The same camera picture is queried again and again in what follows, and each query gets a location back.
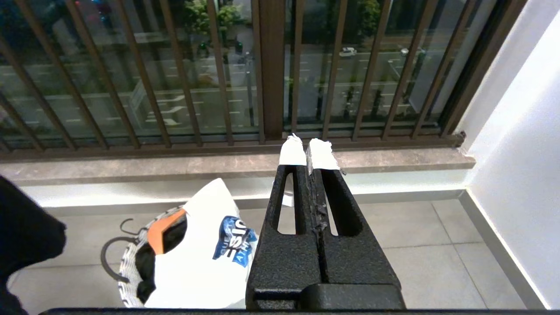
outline black fabric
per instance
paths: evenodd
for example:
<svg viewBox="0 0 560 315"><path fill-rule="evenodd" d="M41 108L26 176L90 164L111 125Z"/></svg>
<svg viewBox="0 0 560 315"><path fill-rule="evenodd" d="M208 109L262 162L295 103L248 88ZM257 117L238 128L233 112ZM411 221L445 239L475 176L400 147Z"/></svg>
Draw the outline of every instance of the black fabric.
<svg viewBox="0 0 560 315"><path fill-rule="evenodd" d="M66 226L0 176L0 314L27 314L7 289L19 269L54 258L66 244Z"/></svg>
<svg viewBox="0 0 560 315"><path fill-rule="evenodd" d="M174 249L185 238L186 220L177 223L164 232L164 253ZM136 269L142 278L142 282L138 284L136 296L142 303L145 303L150 294L156 289L153 282L153 273L156 263L156 255L149 244L144 244L136 252Z"/></svg>

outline white car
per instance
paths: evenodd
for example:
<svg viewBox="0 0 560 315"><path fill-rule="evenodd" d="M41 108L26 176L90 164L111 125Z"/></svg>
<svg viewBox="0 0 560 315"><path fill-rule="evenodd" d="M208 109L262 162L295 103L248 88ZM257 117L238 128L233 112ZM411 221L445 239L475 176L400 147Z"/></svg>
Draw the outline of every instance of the white car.
<svg viewBox="0 0 560 315"><path fill-rule="evenodd" d="M344 47L342 48L342 51L338 53L338 55L341 57L351 57L355 56L357 53L358 51L353 47Z"/></svg>

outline tiled floor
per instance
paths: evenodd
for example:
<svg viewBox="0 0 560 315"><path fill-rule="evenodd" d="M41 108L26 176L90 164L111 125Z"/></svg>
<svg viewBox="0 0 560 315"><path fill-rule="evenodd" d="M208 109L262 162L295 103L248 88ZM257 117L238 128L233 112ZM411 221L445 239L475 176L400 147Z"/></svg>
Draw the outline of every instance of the tiled floor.
<svg viewBox="0 0 560 315"><path fill-rule="evenodd" d="M403 287L408 308L525 308L499 264L457 200L376 203L361 210ZM294 233L293 214L282 211L279 231ZM122 307L116 282L99 262L101 246L135 231L157 214L61 217L68 243L59 257L31 266L10 280L10 290L30 314L55 307ZM264 210L242 210L260 231ZM124 244L109 263L118 268Z"/></svg>

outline balcony railing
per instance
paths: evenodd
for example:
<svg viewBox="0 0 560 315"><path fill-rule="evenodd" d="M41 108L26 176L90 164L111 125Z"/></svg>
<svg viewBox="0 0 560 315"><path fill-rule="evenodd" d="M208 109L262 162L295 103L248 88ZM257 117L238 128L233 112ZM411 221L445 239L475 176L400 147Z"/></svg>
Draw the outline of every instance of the balcony railing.
<svg viewBox="0 0 560 315"><path fill-rule="evenodd" d="M460 146L525 0L6 0L0 160Z"/></svg>

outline road marking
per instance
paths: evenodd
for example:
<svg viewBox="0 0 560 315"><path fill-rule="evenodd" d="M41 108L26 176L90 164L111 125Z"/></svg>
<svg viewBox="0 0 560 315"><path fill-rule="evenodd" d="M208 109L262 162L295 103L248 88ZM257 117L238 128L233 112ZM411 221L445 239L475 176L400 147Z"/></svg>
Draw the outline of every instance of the road marking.
<svg viewBox="0 0 560 315"><path fill-rule="evenodd" d="M172 114L172 113L176 113L180 110L182 110L183 108L186 108L185 106L175 106L173 108L171 108L170 110L162 110L160 111L160 113L162 114Z"/></svg>
<svg viewBox="0 0 560 315"><path fill-rule="evenodd" d="M170 99L170 100L157 100L158 103L163 103L163 102L168 102L168 101L180 101L180 100L184 100L185 99L185 95L179 95L174 99Z"/></svg>
<svg viewBox="0 0 560 315"><path fill-rule="evenodd" d="M155 123L155 122L157 122L157 119L146 119L146 122L147 123ZM178 123L178 122L174 121L171 118L164 118L164 123L165 123L166 126L177 126L178 124L181 124L181 123Z"/></svg>

